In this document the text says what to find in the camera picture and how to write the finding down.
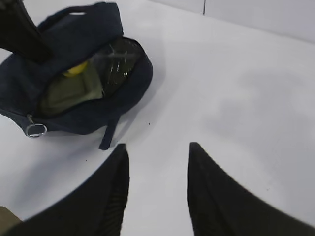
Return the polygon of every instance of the white surface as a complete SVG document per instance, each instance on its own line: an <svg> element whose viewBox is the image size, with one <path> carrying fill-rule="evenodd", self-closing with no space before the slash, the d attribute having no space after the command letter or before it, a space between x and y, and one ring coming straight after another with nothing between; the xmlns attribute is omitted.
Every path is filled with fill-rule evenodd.
<svg viewBox="0 0 315 236"><path fill-rule="evenodd" d="M205 15L315 42L313 0L206 0Z"/></svg>
<svg viewBox="0 0 315 236"><path fill-rule="evenodd" d="M41 20L83 2L25 3ZM191 141L251 192L315 225L315 45L150 1L118 4L126 36L155 70L116 132L130 157L122 235L193 235ZM97 150L104 129L31 140L7 118L0 128L0 205L23 219L75 189L112 151Z"/></svg>
<svg viewBox="0 0 315 236"><path fill-rule="evenodd" d="M151 0L169 6L203 14L205 0Z"/></svg>

